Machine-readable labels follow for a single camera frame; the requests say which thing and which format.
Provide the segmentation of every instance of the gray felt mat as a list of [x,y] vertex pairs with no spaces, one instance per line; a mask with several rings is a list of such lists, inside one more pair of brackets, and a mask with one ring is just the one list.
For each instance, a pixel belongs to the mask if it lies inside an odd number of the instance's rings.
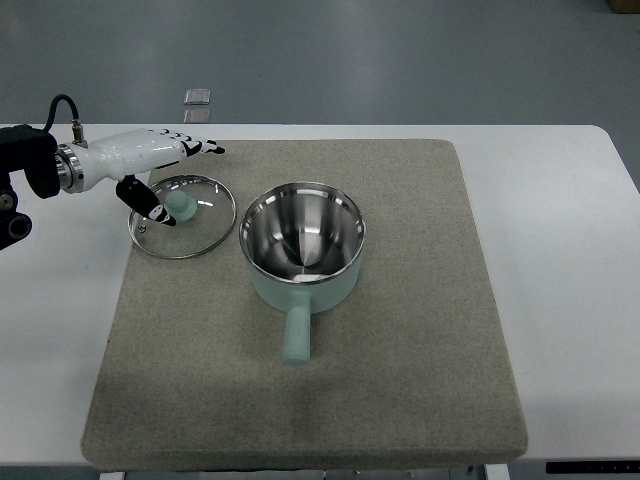
[[134,248],[83,439],[114,470],[408,469],[505,463],[524,420],[453,145],[228,141],[152,174],[211,176],[241,216],[272,187],[327,183],[367,224],[352,294],[281,360],[284,314],[233,234],[190,260]]

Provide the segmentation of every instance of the pot rim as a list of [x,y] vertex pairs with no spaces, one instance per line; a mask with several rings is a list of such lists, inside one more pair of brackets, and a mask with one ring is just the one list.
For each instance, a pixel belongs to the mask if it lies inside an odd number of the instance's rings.
[[[356,250],[355,255],[349,261],[349,263],[347,263],[340,270],[332,273],[331,275],[327,275],[326,277],[318,279],[318,280],[295,281],[295,280],[290,280],[290,279],[287,279],[287,278],[282,278],[282,277],[278,277],[276,275],[273,275],[273,274],[267,272],[266,270],[262,269],[260,266],[258,266],[253,261],[251,256],[249,255],[248,247],[246,245],[246,242],[243,239],[242,233],[245,230],[244,229],[245,222],[247,221],[247,219],[251,215],[253,215],[253,213],[255,212],[255,210],[258,208],[258,206],[260,204],[262,204],[267,199],[269,199],[269,198],[271,198],[271,197],[273,197],[273,196],[275,196],[275,195],[277,195],[277,194],[279,194],[279,193],[281,193],[283,191],[291,191],[294,188],[297,189],[297,190],[300,190],[300,189],[304,189],[305,187],[307,187],[309,189],[314,189],[315,188],[317,190],[323,191],[324,193],[327,193],[329,195],[329,198],[331,198],[331,197],[340,198],[342,201],[346,201],[345,203],[347,203],[349,205],[349,207],[355,212],[356,217],[357,217],[357,221],[362,226],[362,233],[360,234],[361,240],[360,240],[360,243],[358,245],[358,249]],[[366,227],[366,224],[364,222],[364,218],[362,217],[362,212],[360,211],[360,209],[358,208],[356,203],[351,199],[351,197],[349,197],[349,195],[347,195],[343,191],[341,191],[341,190],[339,190],[339,189],[337,189],[335,187],[332,187],[330,185],[327,185],[325,183],[299,181],[299,182],[289,182],[289,183],[284,183],[282,185],[278,185],[277,187],[271,188],[270,190],[264,192],[262,195],[259,195],[258,197],[256,197],[253,200],[253,202],[251,202],[251,204],[249,205],[247,210],[244,212],[244,215],[242,215],[242,220],[240,221],[240,226],[238,228],[238,234],[239,234],[239,240],[240,240],[240,247],[242,249],[242,253],[244,254],[244,257],[247,259],[249,264],[253,268],[255,268],[258,272],[260,272],[265,277],[267,277],[267,278],[269,278],[271,280],[274,280],[276,282],[279,282],[279,283],[283,283],[283,284],[287,284],[287,285],[305,286],[305,285],[319,285],[321,283],[326,283],[328,281],[331,281],[331,280],[335,279],[336,277],[340,276],[341,274],[343,274],[344,272],[349,270],[351,267],[353,267],[353,265],[356,264],[356,262],[358,261],[358,259],[360,258],[361,254],[362,254],[362,249],[364,247],[365,239],[366,239],[366,236],[367,236],[366,235],[367,234],[367,227]]]

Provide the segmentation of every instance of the white table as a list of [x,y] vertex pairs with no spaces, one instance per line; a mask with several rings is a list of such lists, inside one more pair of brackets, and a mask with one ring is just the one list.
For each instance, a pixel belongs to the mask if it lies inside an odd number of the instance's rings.
[[[91,141],[139,127],[88,125],[85,135]],[[522,458],[638,457],[640,196],[606,132],[591,126],[148,127],[218,140],[453,142],[524,409],[529,450]],[[59,142],[71,139],[66,125],[52,133]],[[12,181],[18,210],[34,228],[0,252],[0,464],[86,464],[80,439],[131,244],[128,209],[111,180],[49,200],[37,198],[21,174]]]

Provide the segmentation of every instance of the gray floor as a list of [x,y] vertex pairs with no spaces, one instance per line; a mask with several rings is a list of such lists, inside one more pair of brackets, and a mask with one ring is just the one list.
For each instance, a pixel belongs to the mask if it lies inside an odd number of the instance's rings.
[[209,88],[212,123],[594,124],[640,186],[640,15],[605,0],[0,0],[0,45],[0,123],[61,92],[181,123]]

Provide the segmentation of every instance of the green knob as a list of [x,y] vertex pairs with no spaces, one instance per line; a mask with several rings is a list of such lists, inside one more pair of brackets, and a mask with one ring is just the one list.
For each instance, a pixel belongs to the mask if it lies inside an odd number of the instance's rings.
[[182,190],[173,190],[167,194],[164,208],[169,215],[176,219],[176,222],[181,223],[195,215],[198,204]]

